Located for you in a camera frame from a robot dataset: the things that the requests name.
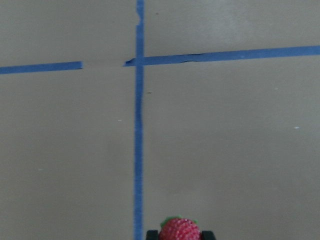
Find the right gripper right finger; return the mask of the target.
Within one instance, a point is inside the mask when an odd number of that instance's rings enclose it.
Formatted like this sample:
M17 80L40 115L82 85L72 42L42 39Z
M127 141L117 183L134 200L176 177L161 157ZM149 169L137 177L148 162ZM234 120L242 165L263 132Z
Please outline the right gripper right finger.
M211 230L203 230L200 234L201 240L216 240L215 234Z

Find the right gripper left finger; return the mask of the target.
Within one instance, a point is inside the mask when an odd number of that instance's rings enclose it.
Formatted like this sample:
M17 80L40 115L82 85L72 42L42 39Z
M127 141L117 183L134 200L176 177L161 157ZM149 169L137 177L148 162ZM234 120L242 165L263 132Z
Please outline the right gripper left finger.
M158 230L148 230L146 232L146 240L159 240L159 231Z

